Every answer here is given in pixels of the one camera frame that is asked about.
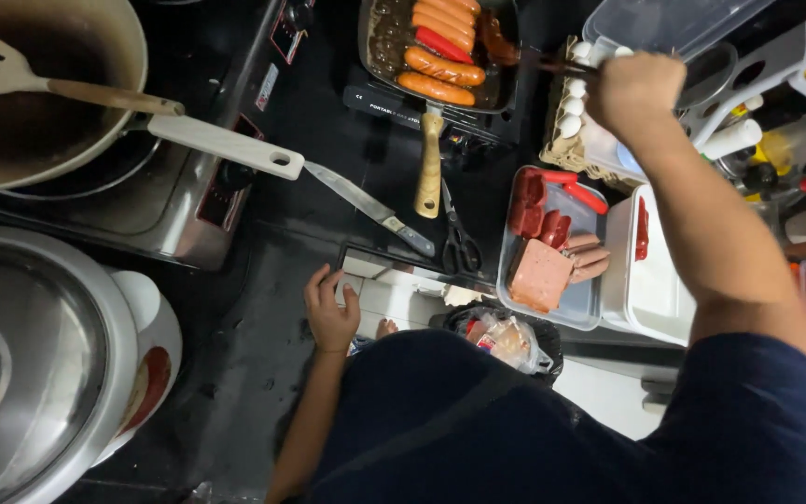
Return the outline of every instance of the kitchen utensil holder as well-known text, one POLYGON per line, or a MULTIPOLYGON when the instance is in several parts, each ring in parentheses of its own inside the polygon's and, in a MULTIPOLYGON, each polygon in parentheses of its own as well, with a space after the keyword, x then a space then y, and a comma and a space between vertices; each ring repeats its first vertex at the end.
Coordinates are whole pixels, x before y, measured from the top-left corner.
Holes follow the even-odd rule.
POLYGON ((747 54, 733 68, 733 75, 717 94, 686 109, 680 122, 696 146, 745 100, 782 83, 806 97, 806 21, 747 54))

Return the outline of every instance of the navy shirt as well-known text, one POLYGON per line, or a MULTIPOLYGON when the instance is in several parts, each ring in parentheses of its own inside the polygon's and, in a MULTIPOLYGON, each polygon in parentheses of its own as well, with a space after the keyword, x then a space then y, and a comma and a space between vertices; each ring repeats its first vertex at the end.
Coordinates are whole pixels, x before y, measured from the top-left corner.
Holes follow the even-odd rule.
POLYGON ((632 441, 452 333, 389 336, 351 362, 307 498, 806 503, 806 357, 707 338, 661 426, 632 441))

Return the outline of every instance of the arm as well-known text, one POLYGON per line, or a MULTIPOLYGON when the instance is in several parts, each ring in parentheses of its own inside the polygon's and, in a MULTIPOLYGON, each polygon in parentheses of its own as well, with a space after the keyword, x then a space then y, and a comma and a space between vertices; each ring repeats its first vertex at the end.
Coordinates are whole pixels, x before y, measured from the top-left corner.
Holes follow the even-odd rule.
POLYGON ((652 185, 674 266, 698 303, 689 345, 749 332, 806 354, 806 310, 776 239, 674 117, 685 73, 663 55, 609 60, 588 111, 631 150, 652 185))
POLYGON ((344 286, 347 306, 339 308, 334 289, 344 271, 337 270, 325 278, 328 272, 329 266, 323 266, 304 289, 307 319, 316 340, 316 354, 304 395, 291 420, 285 444, 278 454, 266 492, 266 504, 278 504, 304 492, 319 464, 322 447, 329 437, 338 408, 347 348, 356 327, 359 327, 359 299, 347 284, 344 286))

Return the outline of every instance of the wooden spatula handle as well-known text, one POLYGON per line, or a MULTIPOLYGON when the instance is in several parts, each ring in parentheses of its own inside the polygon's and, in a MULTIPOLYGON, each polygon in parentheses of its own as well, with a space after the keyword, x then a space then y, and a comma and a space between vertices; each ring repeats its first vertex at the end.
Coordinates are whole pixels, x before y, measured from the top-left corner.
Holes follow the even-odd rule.
POLYGON ((49 91, 66 98, 78 99, 116 109, 135 110, 136 112, 147 112, 163 116, 185 115, 185 107, 178 101, 97 84, 49 79, 49 91))
POLYGON ((416 213, 433 219, 441 207, 441 145, 443 118, 440 114, 422 114, 422 174, 418 177, 416 213))

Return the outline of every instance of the white pan handle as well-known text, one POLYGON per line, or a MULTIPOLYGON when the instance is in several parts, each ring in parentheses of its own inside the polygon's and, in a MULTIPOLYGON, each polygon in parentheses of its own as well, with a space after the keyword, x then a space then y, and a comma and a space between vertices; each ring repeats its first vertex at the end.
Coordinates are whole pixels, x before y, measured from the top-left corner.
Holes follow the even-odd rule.
POLYGON ((304 156, 298 153, 188 116, 154 116, 148 131, 170 142, 289 180, 297 180, 304 167, 304 156))

